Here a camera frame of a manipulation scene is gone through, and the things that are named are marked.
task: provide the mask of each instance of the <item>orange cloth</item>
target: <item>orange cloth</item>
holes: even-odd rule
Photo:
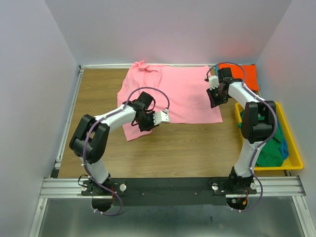
[[[220,64],[219,69],[222,68],[231,68],[232,74],[234,78],[243,79],[243,72],[242,69],[236,65],[232,64]],[[244,70],[246,71],[246,85],[252,91],[259,91],[259,85],[257,82],[257,72],[256,72],[256,65],[242,65]]]

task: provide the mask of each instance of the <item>white wall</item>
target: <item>white wall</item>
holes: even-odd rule
[[[0,236],[28,236],[78,67],[43,0],[0,7]]]
[[[255,63],[291,0],[45,0],[81,65]]]
[[[316,224],[316,1],[294,0],[257,63],[260,90],[280,101],[304,159],[300,172]]]

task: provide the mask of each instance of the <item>yellow plastic tray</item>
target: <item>yellow plastic tray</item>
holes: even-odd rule
[[[235,116],[237,120],[237,124],[241,123],[240,113],[243,111],[240,103],[235,104]],[[283,165],[280,167],[255,167],[255,171],[263,171],[263,170],[294,170],[294,169],[303,169],[304,165],[301,159],[301,156],[297,150],[296,144],[294,142],[292,133],[290,128],[286,122],[284,112],[280,103],[276,102],[276,115],[281,124],[281,128],[284,134],[284,137],[287,141],[289,156],[286,160],[284,160]],[[241,129],[239,129],[241,142],[243,142],[243,136],[241,134]]]

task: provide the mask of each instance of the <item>wooden tabletop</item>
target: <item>wooden tabletop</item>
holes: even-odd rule
[[[59,178],[85,173],[69,141],[83,115],[101,115],[117,108],[117,93],[126,73],[127,69],[84,70]],[[123,129],[116,129],[108,138],[106,168],[116,178],[228,176],[241,150],[235,103],[232,98],[220,106],[223,123],[164,123],[129,142]]]

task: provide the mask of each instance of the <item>pink cloth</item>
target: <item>pink cloth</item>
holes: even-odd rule
[[[207,70],[208,66],[181,68],[135,62],[128,70],[118,93],[118,106],[126,101],[133,90],[151,86],[162,90],[169,97],[168,114],[171,123],[223,122],[219,107],[211,109],[206,93],[208,83],[204,78]],[[150,89],[135,92],[130,100],[137,99],[142,91],[151,94],[156,100],[155,111],[162,111],[167,106],[166,98],[158,91]],[[140,132],[138,126],[130,124],[123,125],[123,129],[128,141],[151,133]]]

